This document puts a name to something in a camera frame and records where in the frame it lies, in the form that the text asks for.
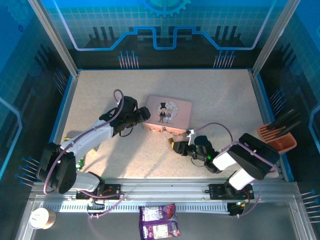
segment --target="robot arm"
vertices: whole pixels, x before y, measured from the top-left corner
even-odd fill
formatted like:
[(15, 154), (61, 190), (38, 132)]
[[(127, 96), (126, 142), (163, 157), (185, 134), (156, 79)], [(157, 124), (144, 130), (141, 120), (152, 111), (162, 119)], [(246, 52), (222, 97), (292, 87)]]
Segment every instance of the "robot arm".
[(194, 144), (179, 141), (172, 142), (171, 146), (182, 156), (204, 161), (204, 166), (214, 174), (238, 163), (241, 168), (224, 183), (225, 193), (230, 198), (235, 197), (252, 181), (264, 179), (272, 167), (277, 168), (275, 163), (280, 159), (277, 150), (248, 133), (221, 152), (215, 151), (203, 135), (194, 138)]
[(60, 143), (49, 143), (44, 149), (40, 164), (36, 173), (39, 180), (45, 182), (57, 157), (63, 153), (57, 165), (49, 177), (48, 186), (64, 194), (69, 190), (84, 190), (101, 194), (105, 181), (98, 175), (89, 172), (76, 172), (76, 162), (83, 158), (91, 149), (100, 143), (121, 134), (126, 128), (133, 128), (150, 118), (150, 112), (146, 107), (138, 108), (135, 99), (129, 96), (123, 97), (118, 107), (100, 116), (99, 120), (78, 136)]
[[(105, 181), (92, 172), (76, 172), (76, 162), (100, 143), (149, 118), (146, 107), (138, 108), (135, 99), (124, 96), (118, 107), (100, 116), (86, 131), (61, 144), (49, 143), (40, 159), (37, 178), (60, 194), (69, 190), (92, 192), (95, 196), (102, 194)], [(191, 134), (189, 137), (190, 141), (172, 142), (172, 149), (182, 156), (204, 161), (204, 166), (214, 174), (236, 163), (241, 166), (224, 184), (230, 198), (253, 180), (262, 180), (280, 158), (274, 148), (247, 133), (221, 152), (214, 150), (206, 136)]]

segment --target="snack bag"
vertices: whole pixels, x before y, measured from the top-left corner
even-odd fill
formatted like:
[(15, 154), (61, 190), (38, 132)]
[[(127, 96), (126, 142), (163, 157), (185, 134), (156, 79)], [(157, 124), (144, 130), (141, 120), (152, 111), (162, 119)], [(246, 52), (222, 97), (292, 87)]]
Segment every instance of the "snack bag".
[(176, 205), (141, 206), (139, 230), (141, 240), (179, 237)]

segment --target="black mounting bracket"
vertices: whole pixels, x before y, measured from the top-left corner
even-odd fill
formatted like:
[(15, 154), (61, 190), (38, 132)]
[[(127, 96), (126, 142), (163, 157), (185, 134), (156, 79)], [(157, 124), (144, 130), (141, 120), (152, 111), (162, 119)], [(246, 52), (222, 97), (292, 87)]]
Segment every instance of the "black mounting bracket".
[(210, 200), (246, 200), (248, 196), (250, 200), (255, 199), (251, 184), (246, 185), (234, 197), (227, 195), (224, 184), (209, 184), (209, 190), (205, 190), (204, 192), (210, 194)]
[[(101, 196), (108, 196), (113, 194), (118, 194), (121, 192), (121, 185), (120, 184), (104, 184), (104, 189), (102, 191)], [(75, 199), (77, 200), (88, 200), (90, 197), (88, 195), (83, 194), (82, 192), (77, 192)], [(120, 196), (113, 196), (106, 198), (106, 200), (119, 200)]]

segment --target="cartoon illustration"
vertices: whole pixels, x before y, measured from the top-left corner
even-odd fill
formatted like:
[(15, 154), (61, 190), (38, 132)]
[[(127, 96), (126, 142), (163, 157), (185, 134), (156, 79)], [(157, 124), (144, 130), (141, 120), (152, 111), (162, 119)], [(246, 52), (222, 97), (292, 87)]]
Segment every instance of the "cartoon illustration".
[(164, 120), (169, 123), (178, 114), (179, 107), (174, 101), (162, 101), (156, 110), (160, 116), (159, 123), (163, 123)]
[(165, 115), (166, 123), (168, 123), (169, 119), (172, 118), (172, 113), (173, 113), (173, 112), (174, 112), (174, 111), (173, 111), (171, 108), (169, 108), (169, 109), (166, 111), (166, 115)]
[(161, 102), (160, 103), (161, 104), (161, 107), (160, 107), (160, 110), (161, 110), (161, 113), (160, 113), (160, 120), (159, 120), (159, 123), (160, 122), (164, 122), (164, 118), (166, 117), (166, 110), (167, 110), (167, 108), (166, 108), (166, 103), (165, 102)]

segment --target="metal pin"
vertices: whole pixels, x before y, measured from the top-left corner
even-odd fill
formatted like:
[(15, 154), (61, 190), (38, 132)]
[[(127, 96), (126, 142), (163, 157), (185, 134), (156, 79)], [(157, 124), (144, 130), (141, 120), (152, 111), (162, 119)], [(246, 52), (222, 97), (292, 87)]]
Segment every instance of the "metal pin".
[(28, 161), (28, 160), (27, 160), (27, 159), (25, 159), (24, 157), (22, 157), (22, 158), (21, 158), (21, 161), (23, 161), (23, 162), (27, 162), (27, 163), (29, 163), (29, 164), (31, 164), (31, 165), (33, 165), (33, 166), (35, 166), (35, 167), (38, 167), (38, 165), (36, 165), (36, 164), (34, 164), (34, 163), (32, 163), (32, 162)]
[(235, 56), (235, 55), (233, 55), (233, 56), (232, 56), (232, 61), (231, 61), (231, 63), (230, 63), (229, 68), (231, 68), (231, 67), (232, 67), (232, 64), (234, 63), (235, 58), (236, 58), (236, 56)]
[(213, 63), (213, 68), (215, 68), (215, 65), (216, 65), (216, 62), (217, 62), (217, 58), (218, 58), (218, 55), (215, 55), (215, 57), (214, 57), (214, 63)]
[(124, 58), (124, 62), (125, 62), (125, 67), (126, 67), (126, 69), (128, 69), (127, 57), (124, 56), (123, 58)]
[(277, 93), (274, 93), (274, 94), (270, 97), (269, 101), (273, 100), (276, 96), (278, 96), (279, 93), (281, 93), (283, 89), (284, 89), (283, 87), (280, 87), (280, 89), (278, 90), (278, 92), (276, 91)]
[(130, 56), (130, 61), (131, 61), (131, 68), (134, 68), (134, 64), (132, 63), (132, 56)]
[(24, 177), (29, 177), (29, 178), (32, 178), (32, 179), (37, 180), (37, 178), (36, 178), (36, 177), (34, 177), (34, 176), (31, 176), (31, 175), (27, 174), (25, 171), (22, 173), (22, 176), (24, 176)]
[(121, 56), (118, 56), (118, 59), (119, 59), (120, 67), (121, 67), (121, 69), (122, 69)]
[(29, 164), (28, 164), (28, 163), (25, 165), (25, 167), (26, 167), (26, 168), (29, 168), (29, 169), (32, 169), (32, 170), (37, 171), (37, 169), (35, 169), (35, 168), (33, 168), (33, 167), (29, 166)]
[(122, 55), (122, 51), (119, 51), (122, 59), (122, 66), (125, 67), (124, 56)]
[(320, 213), (320, 209), (318, 211), (307, 211), (307, 214), (314, 214), (314, 213)]
[(272, 111), (279, 107), (280, 104), (282, 104), (282, 100), (280, 100), (275, 106), (272, 106)]
[(272, 94), (272, 96), (269, 98), (269, 101), (270, 101), (273, 97), (275, 97), (276, 94), (279, 93), (279, 91), (280, 91), (279, 89), (276, 89), (275, 92), (274, 92), (274, 94)]
[(62, 72), (62, 69), (57, 68), (57, 70), (58, 70), (60, 76), (61, 76), (61, 77), (63, 78), (63, 80), (65, 81), (65, 83), (67, 83), (68, 80), (66, 79), (66, 76), (65, 76), (64, 73)]
[(310, 196), (310, 197), (302, 198), (302, 200), (312, 199), (312, 198), (316, 198), (316, 197), (319, 197), (319, 196), (320, 196), (320, 195), (314, 195), (314, 196)]
[(277, 111), (283, 104), (285, 104), (286, 101), (287, 101), (287, 99), (285, 99), (285, 100), (274, 110), (274, 112)]
[(54, 81), (55, 81), (55, 84), (60, 87), (60, 89), (62, 90), (62, 92), (64, 92), (64, 91), (65, 91), (65, 87), (63, 86), (63, 84), (61, 83), (61, 81), (60, 81), (56, 76), (53, 76), (53, 79), (54, 79)]
[(125, 53), (126, 53), (126, 59), (128, 59), (129, 68), (130, 68), (129, 55), (128, 55), (129, 51), (125, 51)]
[(135, 51), (131, 51), (131, 53), (132, 53), (132, 58), (133, 58), (134, 68), (136, 68)]
[(225, 56), (221, 56), (221, 60), (220, 60), (220, 63), (219, 63), (219, 68), (221, 66), (221, 63), (222, 63), (222, 60), (225, 58)]
[(230, 58), (230, 56), (226, 56), (226, 61), (225, 61), (225, 64), (224, 64), (224, 68), (227, 67), (227, 63), (228, 63), (228, 61), (229, 61), (229, 58)]
[(301, 194), (301, 196), (307, 195), (307, 194), (316, 194), (316, 190), (312, 189), (310, 192), (306, 192), (306, 193)]
[(274, 105), (277, 100), (281, 99), (281, 95), (275, 96), (272, 100), (270, 100), (270, 106)]
[(227, 59), (227, 53), (228, 53), (228, 52), (229, 52), (228, 50), (225, 51), (225, 55), (224, 55), (224, 58), (223, 58), (222, 67), (224, 67), (225, 60)]
[(317, 199), (314, 200), (314, 201), (305, 202), (304, 205), (306, 205), (306, 204), (313, 204), (313, 203), (319, 204), (319, 199), (317, 198)]
[(54, 76), (57, 78), (57, 81), (65, 88), (66, 84), (65, 84), (64, 80), (60, 76), (58, 76), (57, 72), (54, 73)]
[(283, 109), (285, 109), (285, 106), (282, 106), (282, 107), (274, 114), (274, 116), (276, 116), (278, 113), (280, 113), (281, 110), (283, 110)]
[(22, 180), (19, 181), (19, 184), (20, 184), (20, 185), (24, 184), (24, 185), (27, 185), (27, 186), (29, 186), (29, 187), (33, 187), (32, 185), (30, 185), (30, 184), (28, 184), (28, 183), (25, 183), (25, 182), (22, 181)]
[(317, 207), (320, 207), (320, 205), (317, 205), (317, 206), (308, 206), (308, 207), (306, 207), (305, 209), (312, 209), (312, 208), (317, 208)]
[(30, 179), (28, 179), (28, 178), (24, 178), (24, 177), (22, 177), (22, 176), (19, 176), (18, 175), (18, 173), (16, 173), (15, 175), (14, 175), (14, 177), (16, 178), (16, 179), (23, 179), (23, 180), (26, 180), (26, 181), (29, 181), (29, 182), (34, 182), (34, 181), (32, 181), (32, 180), (30, 180)]
[(136, 67), (139, 69), (139, 61), (138, 61), (138, 56), (135, 56), (135, 60), (136, 60)]
[(219, 64), (219, 61), (220, 61), (220, 56), (221, 56), (221, 54), (223, 53), (223, 51), (222, 50), (220, 50), (219, 51), (219, 56), (218, 56), (218, 61), (216, 62), (216, 68), (218, 68), (218, 64)]
[(33, 161), (35, 161), (36, 163), (39, 163), (37, 160), (33, 159), (31, 156), (28, 157), (28, 160), (33, 160)]
[(279, 98), (276, 100), (276, 101), (274, 101), (273, 103), (271, 103), (271, 107), (274, 107), (281, 99), (282, 99), (282, 97), (284, 97), (285, 95), (284, 94), (282, 94), (281, 96), (279, 96)]
[(232, 59), (232, 55), (233, 55), (234, 53), (235, 53), (235, 51), (234, 51), (234, 50), (232, 50), (232, 51), (231, 51), (231, 56), (230, 56), (230, 58), (229, 58), (229, 62), (228, 62), (228, 64), (227, 64), (227, 65), (228, 65), (228, 67), (229, 67), (229, 65), (230, 65), (230, 62), (231, 62), (231, 59)]
[(19, 170), (24, 170), (24, 171), (27, 171), (28, 173), (31, 173), (31, 174), (36, 175), (33, 171), (30, 171), (30, 170), (28, 170), (28, 169), (25, 169), (25, 168), (23, 168), (21, 165), (18, 166), (18, 169), (19, 169)]

